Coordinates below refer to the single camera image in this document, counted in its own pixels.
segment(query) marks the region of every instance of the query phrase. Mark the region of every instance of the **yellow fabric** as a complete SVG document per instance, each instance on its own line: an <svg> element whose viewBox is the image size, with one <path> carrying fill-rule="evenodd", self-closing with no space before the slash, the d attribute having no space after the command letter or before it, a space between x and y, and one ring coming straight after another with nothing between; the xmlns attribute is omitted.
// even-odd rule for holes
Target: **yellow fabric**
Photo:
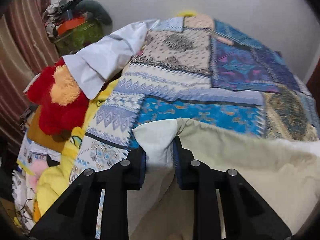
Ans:
<svg viewBox="0 0 320 240"><path fill-rule="evenodd" d="M90 100L87 112L85 113L84 124L82 128L75 127L72 130L71 138L66 142L61 152L60 164L47 168L42 173L37 184L36 192L36 199L41 216L69 186L69 176L73 162L78 155L85 131L99 106L108 98L117 83L118 80L111 82L95 99Z"/></svg>

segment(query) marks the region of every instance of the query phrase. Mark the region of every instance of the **patchwork bedsheet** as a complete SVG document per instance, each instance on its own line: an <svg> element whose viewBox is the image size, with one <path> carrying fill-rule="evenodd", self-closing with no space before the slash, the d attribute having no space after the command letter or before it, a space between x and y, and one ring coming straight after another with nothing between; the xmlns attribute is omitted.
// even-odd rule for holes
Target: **patchwork bedsheet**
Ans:
<svg viewBox="0 0 320 240"><path fill-rule="evenodd" d="M318 140L315 101L279 54L207 16L161 26L148 32L89 124L70 183L87 168L125 159L138 147L132 129L156 120L183 117L259 138Z"/></svg>

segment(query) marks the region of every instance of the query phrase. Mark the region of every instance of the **curtain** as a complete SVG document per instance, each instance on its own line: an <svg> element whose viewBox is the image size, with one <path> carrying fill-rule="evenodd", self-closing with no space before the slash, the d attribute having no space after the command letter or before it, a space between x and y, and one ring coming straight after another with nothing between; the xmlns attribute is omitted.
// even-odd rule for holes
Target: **curtain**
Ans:
<svg viewBox="0 0 320 240"><path fill-rule="evenodd" d="M49 4L12 0L0 19L0 136L16 154L23 137L20 115L29 104L22 91L35 74L59 59L41 18Z"/></svg>

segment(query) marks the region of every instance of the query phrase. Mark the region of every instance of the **stuffed animal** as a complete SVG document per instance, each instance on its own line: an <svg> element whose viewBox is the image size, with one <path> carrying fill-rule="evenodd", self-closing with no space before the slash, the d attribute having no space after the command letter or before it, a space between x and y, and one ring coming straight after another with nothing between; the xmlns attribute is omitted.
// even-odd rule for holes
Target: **stuffed animal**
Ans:
<svg viewBox="0 0 320 240"><path fill-rule="evenodd" d="M82 126L89 99L71 76L63 58L46 67L28 90L30 101L42 105L39 127L45 134L60 134Z"/></svg>

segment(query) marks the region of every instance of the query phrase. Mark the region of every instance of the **pink object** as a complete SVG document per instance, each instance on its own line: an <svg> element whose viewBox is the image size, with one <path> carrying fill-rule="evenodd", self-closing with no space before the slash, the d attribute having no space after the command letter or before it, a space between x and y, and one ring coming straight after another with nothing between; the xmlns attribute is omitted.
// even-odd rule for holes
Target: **pink object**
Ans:
<svg viewBox="0 0 320 240"><path fill-rule="evenodd" d="M49 168L48 164L44 160L33 160L29 166L30 170L35 174L34 176L28 176L28 182L31 188L36 191L38 180L45 169Z"/></svg>

